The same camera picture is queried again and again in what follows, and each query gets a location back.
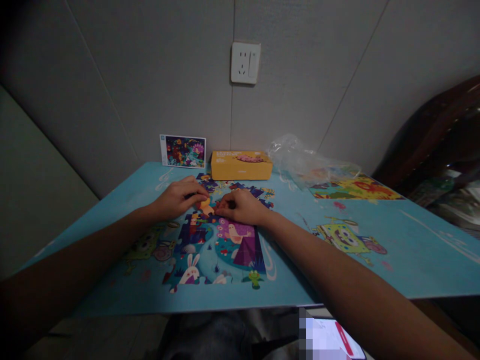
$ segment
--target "hand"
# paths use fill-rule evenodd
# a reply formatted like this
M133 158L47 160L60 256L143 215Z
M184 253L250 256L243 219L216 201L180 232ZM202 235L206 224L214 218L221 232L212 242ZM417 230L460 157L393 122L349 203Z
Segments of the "hand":
M189 194L195 195L185 199ZM209 197L207 190L190 175L180 181L172 182L158 199L145 208L148 209L154 222L159 223L178 218L195 203L205 201Z
M226 194L215 211L215 215L248 225L262 225L271 213L247 189L233 190Z

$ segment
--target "wall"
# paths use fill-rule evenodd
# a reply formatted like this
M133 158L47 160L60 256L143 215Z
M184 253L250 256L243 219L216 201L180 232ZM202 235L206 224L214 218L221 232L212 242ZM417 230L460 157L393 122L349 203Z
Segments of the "wall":
M158 134L264 149L291 132L373 172L430 97L480 71L475 0L30 4L0 81L100 197ZM258 84L229 83L233 40L262 44Z
M0 279L98 202L0 86Z

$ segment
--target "right hand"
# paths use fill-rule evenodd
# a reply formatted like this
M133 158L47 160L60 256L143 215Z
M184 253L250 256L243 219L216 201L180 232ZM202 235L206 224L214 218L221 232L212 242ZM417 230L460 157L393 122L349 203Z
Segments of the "right hand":
M215 215L248 225L262 225L271 212L249 190L240 189L222 197Z

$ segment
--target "left hand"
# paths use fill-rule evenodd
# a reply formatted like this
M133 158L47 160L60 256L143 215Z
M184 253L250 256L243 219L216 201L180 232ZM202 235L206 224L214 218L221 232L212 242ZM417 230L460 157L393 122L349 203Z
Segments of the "left hand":
M185 196L196 193L185 200ZM180 181L172 182L166 190L146 208L157 223L178 218L195 203L210 197L194 176L190 175Z

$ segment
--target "wall seam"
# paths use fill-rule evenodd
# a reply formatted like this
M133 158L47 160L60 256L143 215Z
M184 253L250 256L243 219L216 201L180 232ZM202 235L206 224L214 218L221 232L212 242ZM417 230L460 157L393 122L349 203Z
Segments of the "wall seam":
M116 118L118 119L118 121L120 122L120 126L123 130L123 133L125 134L126 138L128 139L128 143L130 144L130 147L131 147L131 150L133 151L133 153L135 154L135 157L137 158L138 161L140 161L140 158L139 158L139 155L137 154L137 151L135 150L135 147L134 145L132 144L132 139L130 139L130 136L129 134L127 133L127 130L125 129L125 125L124 123L122 122L122 119L120 118L120 114L119 114L119 111L117 110L117 107L115 106L115 103L114 103L114 100L112 98L112 96L110 95L110 91L107 87L107 84L105 83L105 80L104 80L104 77L102 75L102 72L100 71L100 68L99 68L99 65L97 64L97 62L95 61L95 58L92 54L92 51L90 50L90 47L87 43L87 40L85 39L84 37L84 34L82 32L82 29L80 28L80 24L79 22L77 21L77 18L75 17L75 14L74 12L72 11L72 8L70 7L70 4L68 2L68 0L65 0L65 5L66 7L68 8L68 11L70 12L70 15L71 17L73 18L73 21L75 22L75 25L78 29L78 32L80 33L80 37L81 37L81 40L83 41L83 44L85 45L86 47L86 50L88 51L88 55L90 56L91 60L93 61L93 63L95 64L95 68L96 68L96 71L98 73L98 76L100 77L100 80L101 80L101 83L105 89L105 92L108 96L108 100L110 101L110 104L111 106L113 107L113 111L115 112L115 116Z
M374 38L375 32L377 31L377 28L380 24L380 21L382 20L382 17L384 16L385 10L387 9L388 4L390 3L390 0L387 0L385 3L385 6L383 7L383 10L380 13L380 16L378 17L378 20L375 24L375 27L373 28L373 31L371 32L370 38L368 39L365 49L363 50L360 60L358 61L358 64L355 67L355 70L353 71L353 74L350 77L350 81L348 82L348 85L345 88L345 91L343 92L343 95L341 96L340 102L338 103L338 106L335 109L335 112L333 113L333 116L330 120L330 123L328 124L328 127L326 128L325 134L323 135L323 138L321 139L320 145L318 146L317 152L320 151L320 148L322 147L322 144L324 143L325 138L327 137L330 127L334 123L335 117L337 116L337 113L339 112L340 106L342 105L342 102L344 101L345 95L349 91L350 85L352 84L352 81L354 80L355 75L357 74L357 70L360 67L360 64L362 63L362 60L364 59L365 54L367 53L367 50L370 46L370 43L372 42L372 39Z
M235 40L235 9L237 7L237 0L233 0L233 29L231 32L231 42L233 43ZM228 143L228 149L232 150L232 122L234 118L234 85L230 83L231 86L231 96L230 96L230 141Z

